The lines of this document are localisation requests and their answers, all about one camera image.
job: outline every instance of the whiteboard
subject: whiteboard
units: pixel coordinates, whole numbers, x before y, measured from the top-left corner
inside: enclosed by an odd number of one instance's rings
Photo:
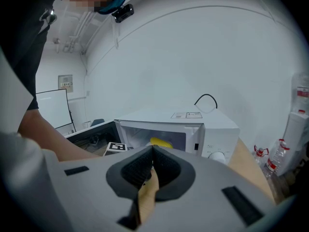
[[[66,89],[37,93],[39,112],[54,128],[72,123]]]

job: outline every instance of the white wall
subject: white wall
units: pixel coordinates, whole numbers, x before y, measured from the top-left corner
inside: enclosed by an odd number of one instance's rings
[[[46,45],[36,74],[36,92],[58,89],[59,75],[73,75],[73,92],[68,93],[68,104],[77,131],[87,126],[84,109],[84,77],[86,69],[78,53],[56,53]],[[73,130],[72,125],[57,129],[62,134]]]
[[[283,136],[291,77],[309,62],[282,8],[276,13],[272,4],[270,14],[260,0],[132,3],[135,14],[118,25],[119,49],[107,23],[87,52],[88,119],[193,104],[210,93],[250,150]],[[209,98],[203,103],[213,105]]]

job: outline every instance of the microwave knob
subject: microwave knob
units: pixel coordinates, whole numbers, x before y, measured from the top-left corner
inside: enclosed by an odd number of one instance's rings
[[[213,152],[208,158],[225,164],[225,156],[220,151]]]

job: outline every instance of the person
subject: person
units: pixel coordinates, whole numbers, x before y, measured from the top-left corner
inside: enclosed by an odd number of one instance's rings
[[[54,129],[40,114],[36,100],[35,75],[41,60],[51,11],[55,0],[13,0],[15,8],[2,14],[2,50],[17,77],[32,94],[18,132],[36,141],[41,148],[53,150],[59,161],[98,157],[75,146]],[[109,6],[113,0],[70,0],[82,6]]]

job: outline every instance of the water bottle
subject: water bottle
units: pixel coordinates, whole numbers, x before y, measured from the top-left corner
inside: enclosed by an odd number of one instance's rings
[[[257,149],[256,146],[254,146],[254,154],[253,154],[253,157],[256,161],[256,163],[262,168],[263,165],[265,164],[265,160],[266,160],[266,157],[264,157],[265,155],[268,155],[269,154],[269,151],[268,151],[268,148],[266,149],[263,149],[263,148],[259,148]]]
[[[309,114],[309,75],[306,73],[296,73],[293,77],[292,111],[295,113]]]
[[[273,156],[270,156],[266,162],[266,166],[271,172],[275,173],[282,166],[286,153],[289,149],[290,148],[286,146],[285,141],[280,142],[275,154]]]

